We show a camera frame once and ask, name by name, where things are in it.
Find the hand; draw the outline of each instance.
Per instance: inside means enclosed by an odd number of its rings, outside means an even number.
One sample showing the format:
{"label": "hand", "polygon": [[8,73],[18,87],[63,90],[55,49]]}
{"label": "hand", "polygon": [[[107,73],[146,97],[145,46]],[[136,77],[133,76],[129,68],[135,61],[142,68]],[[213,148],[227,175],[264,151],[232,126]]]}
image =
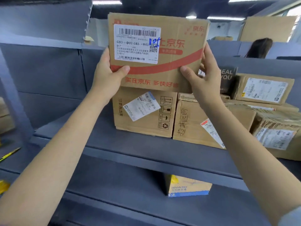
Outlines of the hand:
{"label": "hand", "polygon": [[129,66],[123,66],[117,72],[113,73],[110,68],[110,52],[106,48],[96,66],[91,91],[97,91],[98,94],[106,97],[107,102],[109,102],[117,93],[121,80],[129,71]]}
{"label": "hand", "polygon": [[194,97],[201,108],[205,109],[213,103],[220,103],[222,101],[219,95],[221,70],[216,63],[208,43],[205,45],[200,69],[206,74],[203,78],[198,77],[192,69],[186,66],[182,66],[180,71],[190,82]]}

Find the red stripe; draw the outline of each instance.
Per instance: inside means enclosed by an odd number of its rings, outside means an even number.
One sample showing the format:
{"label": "red stripe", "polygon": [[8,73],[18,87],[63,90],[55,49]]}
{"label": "red stripe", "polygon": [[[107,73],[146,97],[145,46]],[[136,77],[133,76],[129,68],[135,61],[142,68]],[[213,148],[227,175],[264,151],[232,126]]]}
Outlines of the red stripe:
{"label": "red stripe", "polygon": [[[181,59],[169,63],[153,65],[148,67],[131,67],[129,74],[156,74],[160,72],[174,70],[176,68],[188,65],[190,63],[193,63],[194,61],[201,59],[202,54],[203,54],[203,49],[200,49],[188,56],[185,56]],[[122,66],[111,65],[111,70],[115,72],[119,70],[119,68],[121,67]]]}

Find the qr code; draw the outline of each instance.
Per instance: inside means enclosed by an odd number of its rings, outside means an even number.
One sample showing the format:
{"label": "qr code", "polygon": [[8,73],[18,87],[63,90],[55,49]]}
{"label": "qr code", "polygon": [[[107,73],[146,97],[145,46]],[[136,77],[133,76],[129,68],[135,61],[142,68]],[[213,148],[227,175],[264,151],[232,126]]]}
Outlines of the qr code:
{"label": "qr code", "polygon": [[157,52],[158,45],[156,44],[151,44],[150,45],[150,52]]}

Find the person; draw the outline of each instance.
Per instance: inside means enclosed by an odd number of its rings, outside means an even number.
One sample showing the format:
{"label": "person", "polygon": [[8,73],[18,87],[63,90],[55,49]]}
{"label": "person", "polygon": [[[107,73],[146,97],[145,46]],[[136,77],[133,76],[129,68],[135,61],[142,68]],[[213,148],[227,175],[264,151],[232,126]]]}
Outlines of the person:
{"label": "person", "polygon": [[[301,182],[253,137],[225,107],[219,89],[221,71],[208,44],[201,65],[205,77],[190,68],[180,71],[224,142],[251,193],[272,225],[301,222]],[[0,199],[0,225],[47,225],[66,190],[93,126],[129,72],[110,69],[105,49],[97,64],[92,89],[65,125],[26,167]]]}
{"label": "person", "polygon": [[255,40],[248,53],[246,54],[246,58],[258,58],[258,59],[265,59],[266,55],[268,54],[269,50],[273,45],[273,40],[270,38],[263,38]]}

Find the dark hair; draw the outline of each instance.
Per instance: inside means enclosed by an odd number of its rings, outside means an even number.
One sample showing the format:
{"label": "dark hair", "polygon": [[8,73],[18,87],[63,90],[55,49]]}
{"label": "dark hair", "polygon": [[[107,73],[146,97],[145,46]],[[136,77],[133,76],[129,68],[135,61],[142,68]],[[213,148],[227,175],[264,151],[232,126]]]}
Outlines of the dark hair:
{"label": "dark hair", "polygon": [[270,38],[255,40],[245,57],[264,59],[273,45]]}

